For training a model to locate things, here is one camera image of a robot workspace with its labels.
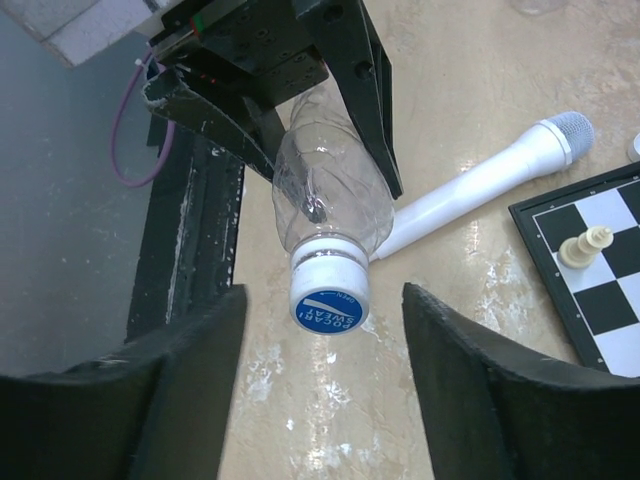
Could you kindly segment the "crushed clear bottle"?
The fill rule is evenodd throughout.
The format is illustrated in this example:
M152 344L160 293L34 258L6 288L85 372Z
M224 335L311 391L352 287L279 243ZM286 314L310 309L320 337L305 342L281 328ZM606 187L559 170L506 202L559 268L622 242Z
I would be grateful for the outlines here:
M371 255L390 235L389 187L334 80L295 99L276 156L272 200L279 239L289 253L313 237L334 235Z

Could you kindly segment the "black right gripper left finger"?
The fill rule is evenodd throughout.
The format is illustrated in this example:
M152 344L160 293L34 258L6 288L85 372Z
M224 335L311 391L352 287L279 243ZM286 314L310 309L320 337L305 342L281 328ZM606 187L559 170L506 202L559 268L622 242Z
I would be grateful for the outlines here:
M1 380L5 479L214 479L244 337L235 285L62 373Z

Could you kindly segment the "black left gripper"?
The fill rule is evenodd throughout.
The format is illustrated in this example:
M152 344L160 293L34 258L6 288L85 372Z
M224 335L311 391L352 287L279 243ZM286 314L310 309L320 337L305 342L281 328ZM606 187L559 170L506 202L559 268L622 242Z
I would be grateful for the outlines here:
M290 1L181 1L161 21L150 40L153 55L184 70L144 83L151 113L272 181L285 133L273 107L326 81L328 67L392 197L403 194L392 66L363 1L296 1L294 9Z

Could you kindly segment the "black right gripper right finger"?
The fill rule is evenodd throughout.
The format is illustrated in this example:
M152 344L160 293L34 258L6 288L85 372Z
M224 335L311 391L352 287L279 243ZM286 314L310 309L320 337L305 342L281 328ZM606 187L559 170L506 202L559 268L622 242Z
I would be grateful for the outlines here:
M529 349L415 284L409 360L438 479L635 479L639 383Z

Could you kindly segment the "white Pocari Sweat cap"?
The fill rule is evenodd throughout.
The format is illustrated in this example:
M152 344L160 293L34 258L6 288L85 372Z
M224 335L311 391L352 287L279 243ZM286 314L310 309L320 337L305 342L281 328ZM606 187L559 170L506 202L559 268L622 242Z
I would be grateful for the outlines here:
M290 266L290 313L300 327L342 335L367 319L369 259L358 243L336 235L312 237L293 250Z

